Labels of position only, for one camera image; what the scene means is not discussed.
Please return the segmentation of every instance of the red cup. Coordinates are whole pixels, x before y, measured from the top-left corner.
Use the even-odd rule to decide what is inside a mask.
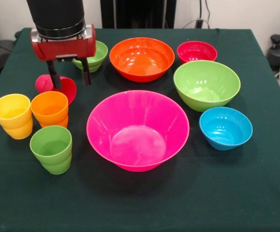
[[[72,79],[64,76],[61,76],[60,78],[62,83],[61,89],[54,88],[49,74],[44,74],[38,77],[35,83],[35,88],[39,93],[43,93],[47,91],[61,92],[66,95],[68,99],[68,104],[70,105],[76,97],[76,93],[77,93],[76,83]]]

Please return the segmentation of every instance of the green tablecloth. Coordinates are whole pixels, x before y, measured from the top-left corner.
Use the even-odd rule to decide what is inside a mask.
[[[92,74],[93,85],[82,85],[72,63],[58,63],[60,75],[73,78],[77,97],[70,105],[69,130],[73,158],[63,175],[49,174],[29,149],[30,137],[10,138],[0,127],[0,231],[261,231],[280,232],[280,88],[250,30],[97,29],[97,39],[109,50],[119,41],[148,36],[173,50],[187,40],[214,45],[217,61],[241,79],[239,94],[227,105],[253,124],[243,146],[221,152],[205,140],[200,113],[177,94],[176,60],[159,80],[132,83],[113,68],[109,58]],[[35,57],[29,29],[23,30],[0,76],[0,97],[37,95],[36,78],[47,73]],[[182,151],[154,170],[124,171],[101,158],[89,144],[85,126],[91,110],[105,97],[128,89],[163,93],[178,102],[190,121],[190,136]],[[34,131],[40,126],[35,121]]]

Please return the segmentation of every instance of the red bowl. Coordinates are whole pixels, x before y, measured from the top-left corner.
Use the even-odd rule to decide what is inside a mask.
[[[175,55],[171,47],[160,40],[137,37],[117,43],[109,57],[115,69],[126,79],[150,82],[171,67]]]
[[[217,58],[216,49],[208,43],[201,41],[188,41],[182,43],[177,49],[182,64],[194,60],[211,60]]]

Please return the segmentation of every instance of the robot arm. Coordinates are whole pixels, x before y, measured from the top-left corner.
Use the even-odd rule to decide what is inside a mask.
[[[79,59],[83,64],[83,82],[91,84],[87,57],[96,52],[93,25],[86,25],[82,0],[27,0],[36,25],[31,31],[33,50],[46,61],[54,87],[61,88],[54,60]]]

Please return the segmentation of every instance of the white wall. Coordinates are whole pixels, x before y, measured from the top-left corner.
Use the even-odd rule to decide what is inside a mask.
[[[83,0],[84,18],[87,24],[101,28],[101,12],[98,0]],[[33,27],[26,0],[0,0],[0,40],[14,40],[14,33],[24,27]]]
[[[207,12],[203,1],[203,17]],[[269,37],[280,34],[280,0],[207,0],[211,28],[252,29],[262,50],[270,47]],[[101,28],[99,0],[83,0],[85,21]],[[175,28],[182,28],[199,16],[199,0],[177,0]],[[0,0],[0,40],[14,39],[14,33],[33,27],[26,0]]]
[[[207,0],[211,28],[252,29],[262,50],[271,46],[270,36],[280,34],[280,0]],[[202,17],[207,19],[205,1]],[[199,17],[199,0],[177,0],[175,28]]]

